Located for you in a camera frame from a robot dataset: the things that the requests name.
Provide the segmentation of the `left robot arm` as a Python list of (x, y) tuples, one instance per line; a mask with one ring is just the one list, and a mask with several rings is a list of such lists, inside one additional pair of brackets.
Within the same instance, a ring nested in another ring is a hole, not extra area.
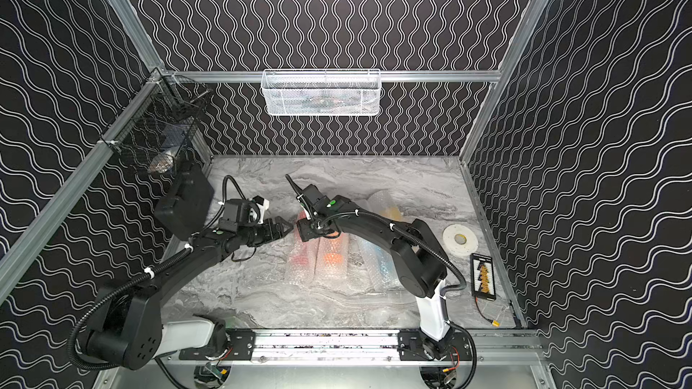
[(292, 231), (292, 223), (281, 217), (235, 232), (207, 231), (139, 275), (102, 285), (94, 304), (68, 335), (68, 361), (87, 371), (143, 367), (166, 352), (161, 308), (175, 293), (239, 248), (259, 248)]

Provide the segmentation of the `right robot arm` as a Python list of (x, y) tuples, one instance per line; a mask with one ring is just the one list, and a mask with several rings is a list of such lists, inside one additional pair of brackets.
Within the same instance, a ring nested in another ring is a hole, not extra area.
[(302, 241), (335, 239), (346, 233), (389, 254), (399, 284), (416, 297), (421, 357), (435, 360), (454, 352), (454, 336), (461, 327), (449, 317), (446, 295), (466, 289), (467, 281), (424, 221), (398, 222), (343, 196), (332, 199), (303, 191), (297, 201), (306, 213), (297, 221)]

